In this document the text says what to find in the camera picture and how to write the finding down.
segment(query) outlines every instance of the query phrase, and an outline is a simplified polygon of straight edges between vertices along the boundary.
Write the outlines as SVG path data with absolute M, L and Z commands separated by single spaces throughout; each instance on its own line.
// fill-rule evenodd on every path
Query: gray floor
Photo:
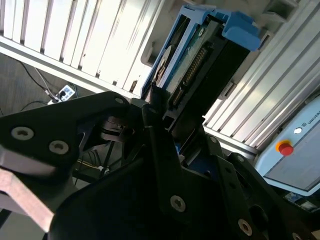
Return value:
M 45 86 L 35 69 L 25 65 L 32 77 Z M 48 80 L 48 86 L 53 94 L 58 93 L 67 81 L 41 71 Z M 80 97 L 93 94 L 84 88 L 77 87 Z M 33 101 L 49 102 L 51 99 L 28 76 L 23 66 L 16 60 L 0 53 L 0 108 L 4 115 L 19 112 L 25 105 Z M 43 106 L 34 103 L 27 109 Z

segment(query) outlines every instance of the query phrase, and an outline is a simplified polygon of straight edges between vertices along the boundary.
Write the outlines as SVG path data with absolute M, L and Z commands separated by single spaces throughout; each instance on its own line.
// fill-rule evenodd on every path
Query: mounting hole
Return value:
M 211 172 L 209 170 L 205 171 L 204 175 L 208 178 L 211 178 Z
M 234 185 L 232 182 L 230 182 L 229 185 L 231 188 L 236 189 L 236 185 Z
M 246 220 L 239 219 L 238 225 L 239 225 L 239 228 L 244 232 L 244 234 L 246 234 L 248 236 L 252 235 L 252 228 L 249 225 L 249 223 L 247 223 Z
M 17 126 L 11 131 L 11 136 L 20 141 L 32 139 L 35 133 L 32 129 L 25 126 Z
M 115 98 L 115 101 L 117 102 L 117 103 L 120 103 L 120 104 L 124 104 L 125 103 L 125 101 L 123 101 L 121 98 L 119 98 L 119 97 L 116 97 Z
M 64 141 L 55 140 L 49 144 L 49 150 L 54 154 L 64 155 L 69 151 L 69 146 Z
M 292 233 L 292 237 L 294 240 L 302 240 L 301 237 L 298 234 L 296 234 L 295 232 Z

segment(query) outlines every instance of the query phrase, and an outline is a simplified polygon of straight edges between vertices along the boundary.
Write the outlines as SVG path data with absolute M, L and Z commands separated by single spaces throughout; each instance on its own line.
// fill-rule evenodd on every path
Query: black cable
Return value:
M 25 105 L 21 110 L 20 112 L 22 112 L 23 110 L 25 110 L 26 107 L 30 106 L 31 104 L 44 104 L 44 105 L 47 105 L 47 103 L 45 101 L 32 101 L 32 102 L 29 102 L 27 105 Z
M 77 86 L 76 86 L 74 83 L 72 83 L 72 85 L 73 85 L 73 88 L 74 88 L 75 96 L 76 96 L 76 98 L 78 98 L 78 97 L 79 97 L 79 95 L 78 95 L 78 89 L 77 89 Z
M 98 151 L 97 151 L 96 149 L 93 150 L 93 154 L 95 155 L 95 157 L 96 157 L 96 159 L 97 159 L 97 161 L 98 161 L 99 166 L 102 166 L 102 162 L 101 162 L 101 160 L 100 160 L 99 153 L 98 153 Z
M 94 158 L 94 161 L 93 161 L 93 158 L 91 157 L 91 154 L 90 154 L 90 153 L 92 153 L 93 156 L 95 156 L 95 155 L 94 155 L 94 153 L 93 153 L 92 151 L 88 151 L 88 155 L 89 155 L 91 164 L 92 164 L 93 166 L 96 166 L 96 165 L 97 165 L 97 164 L 96 164 L 96 159 Z
M 19 60 L 17 60 L 17 59 L 15 59 L 15 60 L 22 65 L 22 67 L 24 68 L 24 70 L 26 71 L 26 73 L 29 75 L 29 77 L 31 78 L 31 80 L 32 80 L 35 84 L 37 84 L 42 90 L 44 90 L 44 91 L 47 90 L 44 86 L 40 85 L 40 84 L 34 79 L 34 77 L 30 74 L 29 70 L 27 69 L 26 65 L 25 65 L 22 61 L 19 61 Z

